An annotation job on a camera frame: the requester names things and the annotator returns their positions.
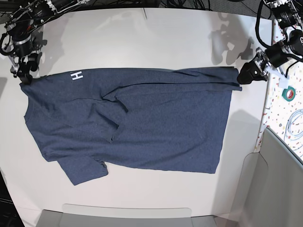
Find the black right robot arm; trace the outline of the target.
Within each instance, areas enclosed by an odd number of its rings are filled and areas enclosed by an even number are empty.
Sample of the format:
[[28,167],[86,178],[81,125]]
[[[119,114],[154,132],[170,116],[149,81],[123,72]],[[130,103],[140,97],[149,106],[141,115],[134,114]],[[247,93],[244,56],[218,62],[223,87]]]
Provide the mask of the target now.
[[30,72],[38,70],[42,48],[34,32],[87,3],[87,0],[29,0],[9,13],[1,22],[6,32],[0,37],[0,53],[10,59],[13,77],[30,84],[33,79]]

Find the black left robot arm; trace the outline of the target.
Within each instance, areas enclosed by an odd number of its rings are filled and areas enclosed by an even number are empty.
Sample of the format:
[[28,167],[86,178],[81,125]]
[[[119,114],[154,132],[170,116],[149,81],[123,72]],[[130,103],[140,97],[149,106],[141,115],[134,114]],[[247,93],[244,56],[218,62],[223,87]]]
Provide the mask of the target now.
[[[270,9],[278,27],[282,31],[282,40],[268,45],[260,37],[259,25],[263,7]],[[255,33],[258,42],[265,49],[256,49],[254,58],[245,63],[237,77],[239,84],[247,85],[253,81],[267,81],[270,74],[279,77],[278,86],[288,88],[289,69],[280,67],[294,59],[303,61],[303,22],[299,11],[291,0],[262,0],[258,6]]]

